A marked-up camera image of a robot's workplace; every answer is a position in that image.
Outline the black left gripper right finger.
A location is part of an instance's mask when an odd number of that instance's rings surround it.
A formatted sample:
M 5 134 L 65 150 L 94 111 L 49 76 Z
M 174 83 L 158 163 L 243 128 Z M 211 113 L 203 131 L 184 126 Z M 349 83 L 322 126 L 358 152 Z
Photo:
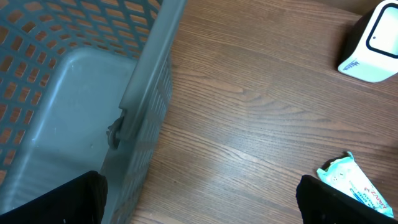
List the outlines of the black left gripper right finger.
M 303 224 L 397 224 L 311 175 L 302 176 L 296 199 Z

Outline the light teal pack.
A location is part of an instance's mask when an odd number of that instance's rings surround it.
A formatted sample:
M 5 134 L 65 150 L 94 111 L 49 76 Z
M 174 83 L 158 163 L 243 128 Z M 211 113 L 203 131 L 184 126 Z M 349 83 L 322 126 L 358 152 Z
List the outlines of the light teal pack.
M 361 170 L 350 151 L 345 156 L 330 162 L 327 168 L 318 168 L 320 180 L 343 192 L 358 202 L 390 218 L 394 217 L 392 207 Z

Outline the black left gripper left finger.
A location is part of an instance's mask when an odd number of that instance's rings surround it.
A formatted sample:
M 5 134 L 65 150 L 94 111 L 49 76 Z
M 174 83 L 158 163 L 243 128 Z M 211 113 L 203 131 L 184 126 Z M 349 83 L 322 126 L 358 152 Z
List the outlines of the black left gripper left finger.
M 1 224 L 101 223 L 108 182 L 89 171 L 1 215 Z

